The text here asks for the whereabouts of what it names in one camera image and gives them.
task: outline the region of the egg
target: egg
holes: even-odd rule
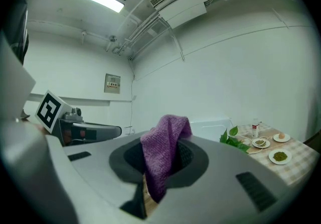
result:
[[[279,134],[279,138],[280,138],[280,139],[285,138],[285,134],[284,134],[284,133],[280,133],[280,134]]]

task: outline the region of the green vegetable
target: green vegetable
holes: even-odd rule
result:
[[[241,141],[237,140],[236,138],[233,138],[232,136],[235,136],[238,133],[237,126],[233,127],[230,132],[229,136],[227,138],[227,130],[224,132],[224,134],[221,135],[220,143],[224,143],[230,146],[234,146],[243,152],[247,153],[246,151],[250,148],[247,145],[244,145]]]
[[[266,142],[264,140],[258,140],[255,142],[258,146],[265,146]]]
[[[284,161],[287,158],[287,155],[284,152],[277,152],[274,154],[273,158],[277,161]]]

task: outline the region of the appliance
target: appliance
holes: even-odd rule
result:
[[[121,127],[84,122],[80,108],[73,108],[49,90],[35,116],[62,146],[96,143],[121,135]]]
[[[206,13],[204,2],[208,0],[150,0],[160,16],[171,28]]]

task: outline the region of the electrical box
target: electrical box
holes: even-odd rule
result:
[[[105,93],[120,93],[120,77],[112,74],[106,74]]]

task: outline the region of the green leaves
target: green leaves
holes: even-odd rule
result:
[[[221,138],[220,138],[220,143],[226,143],[226,140],[227,140],[227,129],[226,131],[224,132],[224,134],[221,135]]]
[[[236,134],[238,133],[238,128],[237,128],[237,126],[235,126],[235,127],[233,127],[231,130],[230,130],[230,132],[229,132],[229,135],[230,136],[236,136]]]
[[[247,146],[247,145],[244,145],[243,143],[240,143],[238,146],[237,146],[238,149],[242,150],[243,152],[245,153],[248,153],[247,150],[249,150],[251,147],[250,146]]]
[[[232,136],[235,136],[238,133],[237,126],[233,127],[230,132],[229,136],[227,138],[227,130],[224,132],[224,134],[221,135],[220,143],[224,143],[230,146],[234,146],[243,152],[247,153],[246,151],[250,148],[247,145],[244,145],[241,141],[237,140],[236,138],[233,138]]]

